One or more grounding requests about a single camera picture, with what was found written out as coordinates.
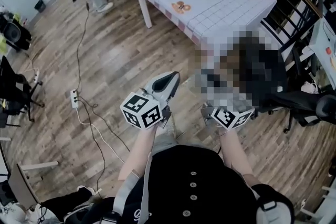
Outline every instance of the railing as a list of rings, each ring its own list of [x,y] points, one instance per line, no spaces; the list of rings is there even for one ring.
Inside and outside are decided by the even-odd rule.
[[[322,0],[301,0],[305,3],[306,7],[303,12],[300,12],[297,7],[290,0],[278,0],[273,10],[267,18],[261,21],[261,24],[274,36],[274,38],[281,44],[280,51],[285,51],[292,44],[298,41],[315,23],[321,18],[322,15]],[[284,12],[282,7],[289,6],[292,8],[291,12]],[[290,18],[292,13],[295,12],[300,17],[298,23],[294,23]],[[294,31],[289,33],[284,28],[284,23],[290,23]],[[288,40],[284,43],[277,34],[277,30],[283,32]]]

